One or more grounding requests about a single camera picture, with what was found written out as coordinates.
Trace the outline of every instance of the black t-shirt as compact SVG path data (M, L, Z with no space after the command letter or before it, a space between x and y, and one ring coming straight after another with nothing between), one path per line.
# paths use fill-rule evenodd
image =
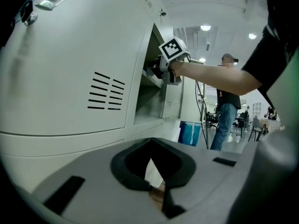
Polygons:
M270 115L270 114L274 114L274 109L268 107L268 112L269 112L269 115Z
M217 109L216 110L219 111L221 106L226 103L234 105L238 110L241 109L240 97L238 95L234 95L232 93L217 89Z
M263 38L242 70L263 85L258 89L273 107L266 92L292 59L298 44L298 0L267 0L269 18Z

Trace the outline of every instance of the chair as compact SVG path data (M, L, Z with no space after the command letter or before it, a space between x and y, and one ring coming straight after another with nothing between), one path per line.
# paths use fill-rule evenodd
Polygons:
M218 123L218 120L214 116L214 114L207 114L207 119L206 119L206 125L209 127L215 127L217 129L218 125L216 126L215 124Z
M253 121L252 121L252 131L251 131L251 134L250 134L250 137L248 139L248 142L251 138L251 135L252 135L252 132L254 131L254 141L258 141L259 138L261 137L261 134L263 132L263 130L266 130L266 125L263 125L261 124L261 122L258 120L258 118L253 118Z

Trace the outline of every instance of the ceiling light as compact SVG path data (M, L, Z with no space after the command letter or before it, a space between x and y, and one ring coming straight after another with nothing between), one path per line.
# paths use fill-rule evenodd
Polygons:
M256 39L256 35L254 35L254 34L252 34L252 33L249 33L249 38L252 39L252 40L253 40L253 39Z
M211 29L211 26L208 25L204 25L204 26L200 26L201 30L203 31L209 31Z

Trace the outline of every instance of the white machine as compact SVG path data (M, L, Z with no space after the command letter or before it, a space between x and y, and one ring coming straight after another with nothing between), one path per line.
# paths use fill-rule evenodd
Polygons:
M285 197L298 186L297 96L289 110L279 89L269 91L294 127L242 154L172 142L174 126L161 117L178 118L183 82L168 66L190 53L161 0L32 1L35 14L21 15L25 25L15 24L0 51L0 158L36 214L51 223L234 224L295 207ZM298 93L289 82L297 84L296 58L279 83L292 88L283 100ZM163 213L139 172L145 156L167 167Z
M91 150L172 139L181 84L146 69L173 39L161 0L32 0L24 11L0 50L0 156L16 185L31 193Z

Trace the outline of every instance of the floor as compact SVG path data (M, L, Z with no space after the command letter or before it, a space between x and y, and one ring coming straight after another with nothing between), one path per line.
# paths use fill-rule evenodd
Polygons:
M215 132L216 132L216 128L214 128L214 127L207 129L209 147L211 146L211 144L213 142ZM248 131L243 130L242 138L241 138L240 135L236 135L236 127L232 127L231 133L230 133L227 141L223 143L221 151L233 152L233 153L239 153L239 154L242 153L245 145L248 143L250 133L251 133L251 130L248 130ZM250 141L254 141L254 132L252 133ZM205 142L205 138L204 138L202 130L200 131L200 134L199 134L199 141L198 141L197 147L206 148L206 142Z

